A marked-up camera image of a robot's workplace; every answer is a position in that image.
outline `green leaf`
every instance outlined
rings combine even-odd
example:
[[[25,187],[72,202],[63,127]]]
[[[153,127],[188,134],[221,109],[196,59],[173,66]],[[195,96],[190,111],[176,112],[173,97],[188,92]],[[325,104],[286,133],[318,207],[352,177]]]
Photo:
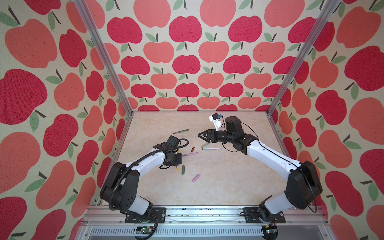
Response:
[[[210,33],[205,33],[205,36],[207,37],[207,39],[208,39],[209,41],[211,41],[211,42],[214,41],[214,37],[212,36],[212,34],[210,34]]]
[[[379,10],[382,9],[383,7],[384,7],[384,0],[381,0],[381,1],[379,1],[378,3],[376,3],[376,4],[371,8],[371,11],[372,11],[372,12],[379,11]]]
[[[33,112],[29,117],[29,125],[31,126],[33,132],[36,131],[37,127],[39,126],[39,116],[36,112]]]
[[[284,74],[277,75],[277,77],[273,78],[272,81],[278,80],[278,79],[282,78],[283,76],[284,76]]]
[[[7,14],[0,12],[0,22],[4,23],[5,25],[8,26],[18,26],[19,24],[11,17],[8,16]]]
[[[360,145],[355,143],[355,142],[346,141],[344,144],[345,144],[345,146],[349,147],[350,149],[361,149]]]
[[[70,196],[70,197],[68,198],[68,200],[65,202],[65,205],[70,204],[70,203],[73,202],[76,198],[77,198],[77,194],[73,194],[73,195]]]
[[[183,0],[177,0],[173,5],[173,10],[179,9],[183,5]]]
[[[309,7],[306,9],[306,10],[312,10],[314,9],[315,7],[317,7],[318,5],[321,4],[323,0],[316,0],[314,1],[313,3],[311,3],[311,5],[309,5]]]
[[[153,70],[155,70],[155,72],[157,72],[158,74],[161,74],[161,70],[158,69],[158,68],[153,68]]]
[[[36,190],[38,189],[39,187],[41,187],[45,182],[45,179],[39,179],[39,180],[36,180],[34,182],[32,182],[24,192],[31,192],[33,190]]]
[[[264,37],[267,42],[272,42],[272,36],[269,33],[264,33]]]
[[[368,187],[368,193],[369,196],[373,201],[376,201],[377,197],[379,196],[379,189],[377,188],[376,184],[371,183]]]
[[[176,51],[179,51],[181,49],[183,49],[185,47],[185,43],[180,43],[177,48],[176,48]]]
[[[80,63],[79,64],[79,73],[80,73],[80,77],[83,75],[84,73],[84,68],[83,68],[83,65]]]
[[[230,78],[233,78],[234,75],[235,75],[234,73],[229,74],[228,77],[225,78],[225,80],[228,80],[228,79],[230,79]]]
[[[251,3],[251,0],[244,0],[244,1],[240,4],[239,9],[244,9],[244,8],[246,8],[250,3]]]
[[[351,97],[353,98],[353,100],[356,100],[358,95],[359,95],[359,86],[355,83],[351,87]]]
[[[324,118],[321,117],[319,120],[319,125],[320,125],[321,130],[324,128],[324,124],[325,124]]]
[[[49,23],[49,27],[51,28],[51,30],[55,29],[56,20],[55,20],[55,17],[53,16],[53,12],[50,12],[48,14],[48,23]]]
[[[45,80],[47,80],[48,82],[53,83],[53,84],[60,84],[61,83],[60,78],[58,78],[56,76],[49,76]]]
[[[296,43],[296,44],[290,46],[290,47],[288,48],[287,52],[295,50],[299,45],[300,45],[300,43]]]
[[[152,34],[149,34],[149,33],[146,33],[145,34],[147,36],[147,38],[152,41],[152,42],[156,42],[156,38],[152,35]]]
[[[211,73],[211,69],[207,68],[207,67],[203,67],[204,71],[206,71],[207,73]]]
[[[339,6],[339,17],[343,17],[343,14],[344,14],[344,10],[345,10],[345,3],[341,2],[340,6]]]
[[[70,143],[68,147],[68,157],[72,158],[72,156],[73,156],[73,145]]]
[[[231,48],[231,50],[236,50],[236,49],[238,49],[240,46],[241,46],[241,42],[236,43],[236,44]]]
[[[121,45],[120,52],[124,52],[127,49],[128,49],[128,43],[124,43],[123,45]]]
[[[321,162],[315,162],[316,166],[320,169],[326,169],[326,167],[324,166],[324,164],[322,164]]]
[[[85,112],[82,112],[82,113],[79,113],[77,115],[78,118],[86,118],[87,117],[87,114]]]
[[[331,207],[333,211],[336,210],[336,206],[337,206],[336,199],[333,197],[331,198]]]
[[[308,97],[314,97],[314,96],[316,96],[317,94],[315,93],[315,92],[309,92],[308,94],[307,94],[307,96]]]
[[[333,63],[341,63],[342,61],[344,61],[346,59],[345,56],[338,56],[338,57],[335,57],[335,59],[332,61]]]

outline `wall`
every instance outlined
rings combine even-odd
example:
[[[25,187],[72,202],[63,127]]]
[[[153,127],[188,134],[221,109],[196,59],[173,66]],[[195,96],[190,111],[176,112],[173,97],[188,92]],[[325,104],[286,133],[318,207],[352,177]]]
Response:
[[[319,16],[312,2],[98,0],[99,33],[135,111],[265,111]]]
[[[0,239],[73,239],[126,114],[73,2],[0,12]]]
[[[344,2],[325,26],[335,37],[306,57],[310,74],[289,85],[276,126],[292,158],[315,162],[317,203],[336,237],[384,239],[383,2]]]

